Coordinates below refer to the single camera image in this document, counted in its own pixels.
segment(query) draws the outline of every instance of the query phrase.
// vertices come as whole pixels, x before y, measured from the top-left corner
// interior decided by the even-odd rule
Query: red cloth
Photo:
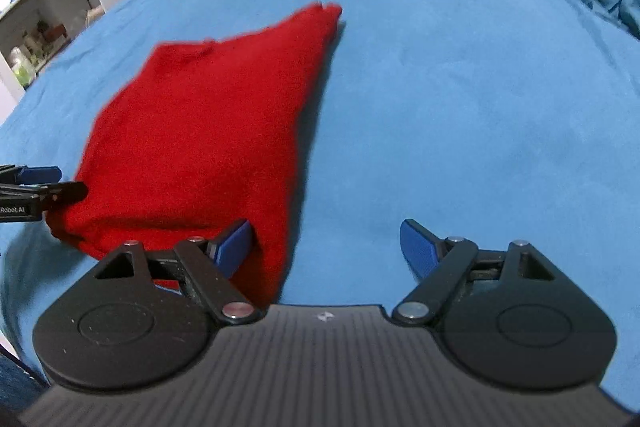
[[[312,4],[227,41],[162,44],[94,124],[76,179],[81,203],[50,212],[53,235],[101,259],[213,237],[249,219],[258,246],[233,281],[264,306],[286,262],[296,124],[342,9]]]

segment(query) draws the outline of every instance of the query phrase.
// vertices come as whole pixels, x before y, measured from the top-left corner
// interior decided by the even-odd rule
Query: silver rivet
[[[423,319],[429,315],[429,307],[421,302],[403,302],[397,309],[398,313],[406,319]]]
[[[222,313],[230,319],[245,319],[255,311],[248,302],[229,302],[222,308]]]

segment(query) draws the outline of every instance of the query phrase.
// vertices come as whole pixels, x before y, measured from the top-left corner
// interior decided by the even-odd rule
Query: mattress
[[[255,30],[311,1],[127,0],[26,93],[0,128],[2,162],[72,177],[96,114],[155,44]],[[640,42],[580,0],[319,1],[343,22],[301,121],[281,302],[391,309],[416,284],[407,217],[486,249],[526,238],[610,315],[603,387],[640,409]],[[0,251],[2,330],[38,367],[34,322],[94,261],[44,223],[0,226]]]

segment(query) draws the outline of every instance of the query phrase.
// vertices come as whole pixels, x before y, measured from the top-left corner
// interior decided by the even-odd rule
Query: blue bed sheet
[[[157,42],[255,30],[311,1],[126,1],[27,92],[2,161],[72,176]],[[604,388],[640,408],[640,42],[580,0],[321,1],[344,7],[344,28],[302,119],[282,301],[391,308],[415,285],[406,217],[483,248],[525,237],[612,317]],[[2,225],[0,250],[2,328],[36,366],[38,314],[93,261],[43,223]]]

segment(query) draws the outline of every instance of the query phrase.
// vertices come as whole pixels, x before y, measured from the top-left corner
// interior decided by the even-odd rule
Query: ribbed gray panel
[[[447,360],[428,330],[378,307],[272,306],[224,328],[172,381],[121,396],[55,387],[29,427],[616,427],[628,414],[596,386],[523,396]]]

